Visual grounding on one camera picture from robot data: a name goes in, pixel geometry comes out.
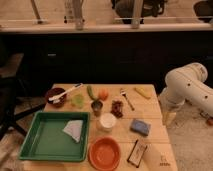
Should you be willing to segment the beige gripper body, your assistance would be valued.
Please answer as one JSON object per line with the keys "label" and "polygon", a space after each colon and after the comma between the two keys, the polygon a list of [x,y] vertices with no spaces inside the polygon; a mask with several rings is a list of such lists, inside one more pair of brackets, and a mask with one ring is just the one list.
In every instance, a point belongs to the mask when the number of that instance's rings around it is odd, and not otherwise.
{"label": "beige gripper body", "polygon": [[160,105],[162,110],[162,123],[164,126],[168,126],[175,118],[178,106],[166,99],[161,99]]}

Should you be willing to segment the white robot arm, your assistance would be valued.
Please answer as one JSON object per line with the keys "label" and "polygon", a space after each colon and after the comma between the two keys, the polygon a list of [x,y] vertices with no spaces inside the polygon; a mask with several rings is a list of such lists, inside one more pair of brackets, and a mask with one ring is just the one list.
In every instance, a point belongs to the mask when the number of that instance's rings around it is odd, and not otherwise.
{"label": "white robot arm", "polygon": [[205,84],[207,77],[206,67],[197,62],[175,68],[166,74],[166,87],[158,96],[164,125],[172,122],[186,100],[213,118],[213,88]]}

